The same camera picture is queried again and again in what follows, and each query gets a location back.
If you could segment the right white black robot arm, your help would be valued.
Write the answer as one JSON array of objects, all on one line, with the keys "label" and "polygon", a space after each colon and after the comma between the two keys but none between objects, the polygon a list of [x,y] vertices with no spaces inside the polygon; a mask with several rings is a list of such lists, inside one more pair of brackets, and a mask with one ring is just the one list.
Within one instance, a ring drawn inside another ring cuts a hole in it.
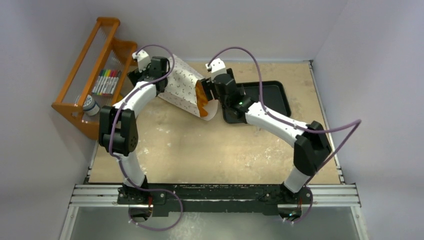
[{"label": "right white black robot arm", "polygon": [[280,196],[288,204],[298,200],[300,190],[332,152],[323,126],[317,121],[297,121],[263,106],[260,101],[242,93],[229,73],[200,80],[200,88],[207,100],[219,101],[222,109],[232,118],[264,129],[293,148],[294,166],[280,186]]}]

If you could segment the white patterned paper bag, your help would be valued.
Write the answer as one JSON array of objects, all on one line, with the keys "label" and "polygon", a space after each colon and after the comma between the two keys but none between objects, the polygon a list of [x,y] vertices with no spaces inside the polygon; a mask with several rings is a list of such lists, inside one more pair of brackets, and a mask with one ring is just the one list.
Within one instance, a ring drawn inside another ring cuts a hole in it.
[{"label": "white patterned paper bag", "polygon": [[218,111],[218,101],[212,100],[204,107],[208,112],[206,117],[200,117],[197,107],[195,85],[204,77],[188,63],[177,57],[169,57],[174,65],[172,72],[167,77],[167,86],[159,98],[205,121],[211,120]]}]

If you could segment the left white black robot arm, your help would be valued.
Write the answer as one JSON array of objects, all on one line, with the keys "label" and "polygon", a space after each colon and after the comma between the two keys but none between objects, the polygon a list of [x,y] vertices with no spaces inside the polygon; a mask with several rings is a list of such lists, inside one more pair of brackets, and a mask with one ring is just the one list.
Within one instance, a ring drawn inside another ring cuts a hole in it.
[{"label": "left white black robot arm", "polygon": [[130,199],[142,205],[148,201],[151,189],[134,152],[139,140],[137,117],[147,103],[165,91],[175,59],[137,53],[133,53],[132,58],[138,66],[137,83],[121,101],[101,108],[98,143],[116,158],[123,186],[131,189]]}]

